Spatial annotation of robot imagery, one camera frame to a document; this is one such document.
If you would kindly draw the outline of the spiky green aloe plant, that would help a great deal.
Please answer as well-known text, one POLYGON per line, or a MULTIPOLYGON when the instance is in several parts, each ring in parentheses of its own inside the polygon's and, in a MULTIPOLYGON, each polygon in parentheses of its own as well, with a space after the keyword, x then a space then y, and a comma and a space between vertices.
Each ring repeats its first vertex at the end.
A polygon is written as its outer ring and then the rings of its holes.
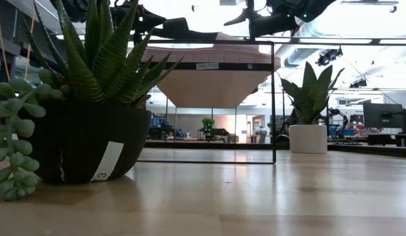
POLYGON ((149 99, 148 92, 161 82, 174 67, 166 69, 167 57, 155 66, 141 61, 150 38, 146 37, 132 50, 127 21, 113 30, 108 2, 89 0, 86 34, 80 39, 62 0, 53 0, 58 12, 67 56, 55 47, 46 28, 43 33, 60 72, 56 73, 41 54, 33 34, 25 29, 29 45, 42 69, 53 73, 53 88, 84 103, 115 104, 137 107, 149 99))

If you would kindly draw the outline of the black computer monitor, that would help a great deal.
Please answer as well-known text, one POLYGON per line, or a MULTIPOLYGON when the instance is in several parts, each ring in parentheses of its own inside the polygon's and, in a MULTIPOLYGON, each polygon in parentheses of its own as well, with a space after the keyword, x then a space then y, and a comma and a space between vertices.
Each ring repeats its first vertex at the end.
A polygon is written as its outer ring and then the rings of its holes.
POLYGON ((367 128, 403 128, 403 109, 399 104, 363 104, 367 128))

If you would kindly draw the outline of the black bowl planter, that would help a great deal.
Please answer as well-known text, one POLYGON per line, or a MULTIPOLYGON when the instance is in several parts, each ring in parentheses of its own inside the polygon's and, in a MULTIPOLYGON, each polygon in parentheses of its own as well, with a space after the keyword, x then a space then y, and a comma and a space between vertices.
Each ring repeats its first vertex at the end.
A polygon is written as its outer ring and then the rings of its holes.
POLYGON ((84 184, 124 176, 136 163, 151 124, 146 109, 78 102, 45 103, 46 115, 31 119, 30 156, 35 174, 50 183, 84 184))

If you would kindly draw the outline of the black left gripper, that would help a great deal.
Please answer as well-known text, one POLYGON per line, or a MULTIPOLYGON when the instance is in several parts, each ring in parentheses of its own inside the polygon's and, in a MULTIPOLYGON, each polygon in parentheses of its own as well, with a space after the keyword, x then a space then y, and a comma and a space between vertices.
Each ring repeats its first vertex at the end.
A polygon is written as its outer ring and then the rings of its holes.
POLYGON ((110 7, 113 30, 116 30, 123 21, 127 21, 129 30, 134 30, 136 33, 162 33, 163 29, 157 28, 157 26, 165 23, 165 17, 148 14, 146 24, 145 10, 143 5, 139 4, 139 0, 124 0, 122 5, 117 5, 117 1, 115 1, 114 7, 110 7))

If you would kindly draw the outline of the black slide sandal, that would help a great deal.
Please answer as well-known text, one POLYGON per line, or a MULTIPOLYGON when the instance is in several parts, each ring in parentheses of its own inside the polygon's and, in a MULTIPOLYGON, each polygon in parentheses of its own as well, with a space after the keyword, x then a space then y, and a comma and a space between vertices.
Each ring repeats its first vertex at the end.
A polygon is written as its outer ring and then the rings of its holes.
POLYGON ((186 18, 172 18, 162 24, 162 29, 154 28, 152 35, 177 40, 215 40, 218 32, 199 32, 190 30, 186 18))

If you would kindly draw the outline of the pale green trailing succulent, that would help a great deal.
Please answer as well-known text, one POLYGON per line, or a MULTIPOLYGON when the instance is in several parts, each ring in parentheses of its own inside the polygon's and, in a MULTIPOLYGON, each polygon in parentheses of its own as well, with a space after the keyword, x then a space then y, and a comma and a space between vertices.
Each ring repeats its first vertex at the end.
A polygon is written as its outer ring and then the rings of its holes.
POLYGON ((32 144, 26 139, 35 131, 31 119, 19 116, 21 111, 34 118, 46 115, 46 109, 39 105, 39 99, 62 99, 63 93, 53 88, 53 73, 48 69, 39 72, 41 84, 31 86, 25 79, 0 82, 0 163, 9 165, 0 170, 0 191, 6 200, 15 200, 31 195, 38 180, 32 176, 40 164, 30 157, 32 144))

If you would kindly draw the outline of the white cylindrical pot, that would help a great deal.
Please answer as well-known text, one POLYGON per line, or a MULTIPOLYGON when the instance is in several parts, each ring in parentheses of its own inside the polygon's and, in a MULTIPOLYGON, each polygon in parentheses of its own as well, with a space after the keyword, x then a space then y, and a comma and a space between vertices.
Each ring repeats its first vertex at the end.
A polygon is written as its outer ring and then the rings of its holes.
POLYGON ((291 125, 289 148, 292 153, 326 154, 327 127, 325 125, 291 125))

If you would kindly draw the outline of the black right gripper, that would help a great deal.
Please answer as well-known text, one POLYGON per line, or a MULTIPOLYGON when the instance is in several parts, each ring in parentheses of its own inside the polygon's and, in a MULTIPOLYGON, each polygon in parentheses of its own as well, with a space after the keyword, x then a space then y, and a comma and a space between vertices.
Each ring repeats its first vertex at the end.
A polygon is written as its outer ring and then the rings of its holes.
POLYGON ((251 40, 264 35, 273 35, 284 31, 290 31, 291 36, 299 29, 296 23, 293 9, 293 0, 266 0, 265 7, 270 7, 270 16, 261 16, 255 10, 255 0, 247 0, 247 9, 243 9, 236 18, 224 23, 224 26, 231 26, 249 20, 249 36, 251 40))

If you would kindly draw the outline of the small green background plant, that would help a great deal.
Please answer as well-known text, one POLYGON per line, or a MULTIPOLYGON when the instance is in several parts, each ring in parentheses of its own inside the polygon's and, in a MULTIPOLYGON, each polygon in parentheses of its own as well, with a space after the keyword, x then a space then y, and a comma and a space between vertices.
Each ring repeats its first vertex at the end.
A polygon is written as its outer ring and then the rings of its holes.
POLYGON ((213 124, 215 123, 215 121, 211 118, 203 118, 202 120, 202 124, 203 124, 203 132, 206 133, 210 133, 212 131, 213 128, 213 124))

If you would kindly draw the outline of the green snake plant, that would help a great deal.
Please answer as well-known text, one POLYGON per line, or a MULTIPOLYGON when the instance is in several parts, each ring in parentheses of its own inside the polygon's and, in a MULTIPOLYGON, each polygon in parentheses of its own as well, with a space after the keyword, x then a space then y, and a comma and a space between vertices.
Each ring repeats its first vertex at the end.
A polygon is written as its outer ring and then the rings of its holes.
POLYGON ((316 124, 320 113, 328 104, 329 94, 343 71, 344 68, 332 79, 333 66, 328 66, 317 77, 311 64, 306 62, 302 87, 281 79, 285 93, 291 97, 298 125, 316 124))

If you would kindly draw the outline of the black ceiling-mounted device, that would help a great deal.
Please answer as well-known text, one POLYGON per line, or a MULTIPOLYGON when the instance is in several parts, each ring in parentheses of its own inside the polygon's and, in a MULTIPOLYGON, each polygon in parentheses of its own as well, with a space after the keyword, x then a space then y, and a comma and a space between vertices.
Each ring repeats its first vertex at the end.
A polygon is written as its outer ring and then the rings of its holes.
POLYGON ((318 66, 327 66, 338 57, 342 56, 342 49, 327 49, 319 54, 319 58, 316 61, 318 66))

